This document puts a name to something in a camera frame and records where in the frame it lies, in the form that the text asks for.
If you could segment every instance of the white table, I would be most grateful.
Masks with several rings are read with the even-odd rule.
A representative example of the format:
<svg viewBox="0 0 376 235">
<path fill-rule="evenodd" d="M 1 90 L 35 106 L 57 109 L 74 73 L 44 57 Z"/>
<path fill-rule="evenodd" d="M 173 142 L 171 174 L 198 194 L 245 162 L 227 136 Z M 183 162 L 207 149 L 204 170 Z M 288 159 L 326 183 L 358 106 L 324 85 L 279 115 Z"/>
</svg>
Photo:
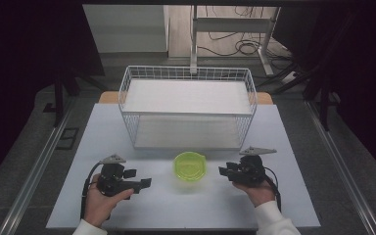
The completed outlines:
<svg viewBox="0 0 376 235">
<path fill-rule="evenodd" d="M 276 106 L 258 106 L 242 149 L 249 146 L 277 150 L 261 158 L 277 174 L 284 215 L 298 227 L 319 226 Z M 174 157 L 185 151 L 193 150 L 133 149 L 118 105 L 95 105 L 47 228 L 78 225 L 81 190 L 91 167 L 118 153 L 127 159 L 126 168 L 138 170 L 135 180 L 152 177 L 152 185 L 120 202 L 104 223 L 106 229 L 258 229 L 248 197 L 218 173 L 218 167 L 226 162 L 239 162 L 238 152 L 197 151 L 207 158 L 207 174 L 199 182 L 189 183 L 178 179 L 172 170 Z"/>
</svg>

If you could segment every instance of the white wire basket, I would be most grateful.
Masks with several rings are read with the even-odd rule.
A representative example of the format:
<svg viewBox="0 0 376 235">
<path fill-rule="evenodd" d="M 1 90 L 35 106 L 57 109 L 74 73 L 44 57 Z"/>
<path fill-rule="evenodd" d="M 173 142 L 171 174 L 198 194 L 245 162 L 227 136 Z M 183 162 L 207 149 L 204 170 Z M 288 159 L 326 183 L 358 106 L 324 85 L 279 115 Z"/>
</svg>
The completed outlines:
<svg viewBox="0 0 376 235">
<path fill-rule="evenodd" d="M 248 69 L 126 69 L 118 106 L 134 148 L 240 149 L 257 107 Z"/>
</svg>

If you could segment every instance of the lime green bowl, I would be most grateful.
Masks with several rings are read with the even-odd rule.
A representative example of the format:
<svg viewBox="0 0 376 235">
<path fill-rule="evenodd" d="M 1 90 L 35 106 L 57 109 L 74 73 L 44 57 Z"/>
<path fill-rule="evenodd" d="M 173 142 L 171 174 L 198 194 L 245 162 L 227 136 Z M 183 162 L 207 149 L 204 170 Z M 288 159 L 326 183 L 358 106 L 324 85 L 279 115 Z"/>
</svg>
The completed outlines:
<svg viewBox="0 0 376 235">
<path fill-rule="evenodd" d="M 173 160 L 173 170 L 182 180 L 198 181 L 206 174 L 206 157 L 194 152 L 182 153 Z"/>
</svg>

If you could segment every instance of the hand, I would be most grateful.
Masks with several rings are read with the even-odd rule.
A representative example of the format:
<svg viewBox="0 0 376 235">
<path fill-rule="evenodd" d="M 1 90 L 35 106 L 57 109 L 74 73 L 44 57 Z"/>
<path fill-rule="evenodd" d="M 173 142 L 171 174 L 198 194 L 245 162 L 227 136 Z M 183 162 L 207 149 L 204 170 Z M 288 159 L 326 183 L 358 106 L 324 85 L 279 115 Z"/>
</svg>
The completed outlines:
<svg viewBox="0 0 376 235">
<path fill-rule="evenodd" d="M 253 205 L 255 205 L 255 208 L 260 206 L 261 204 L 275 201 L 273 190 L 265 180 L 261 183 L 261 185 L 255 187 L 248 187 L 246 185 L 238 184 L 235 182 L 233 182 L 233 185 L 234 187 L 241 189 L 247 193 L 250 201 L 252 201 Z"/>
<path fill-rule="evenodd" d="M 100 227 L 109 217 L 117 203 L 133 194 L 133 189 L 127 189 L 112 197 L 106 197 L 100 193 L 96 184 L 100 174 L 95 174 L 87 193 L 86 210 L 84 220 L 93 226 Z"/>
</svg>

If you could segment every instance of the white sleeve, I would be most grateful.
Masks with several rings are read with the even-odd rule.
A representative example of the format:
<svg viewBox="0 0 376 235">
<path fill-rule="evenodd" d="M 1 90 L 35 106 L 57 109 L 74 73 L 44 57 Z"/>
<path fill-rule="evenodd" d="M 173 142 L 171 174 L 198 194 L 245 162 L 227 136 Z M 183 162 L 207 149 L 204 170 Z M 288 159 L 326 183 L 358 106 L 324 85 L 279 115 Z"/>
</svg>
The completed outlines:
<svg viewBox="0 0 376 235">
<path fill-rule="evenodd" d="M 301 234 L 290 218 L 285 218 L 275 201 L 256 207 L 258 220 L 257 235 L 296 235 Z"/>
<path fill-rule="evenodd" d="M 108 232 L 91 225 L 90 223 L 86 222 L 84 219 L 80 221 L 78 227 L 75 229 L 72 235 L 107 235 Z"/>
</svg>

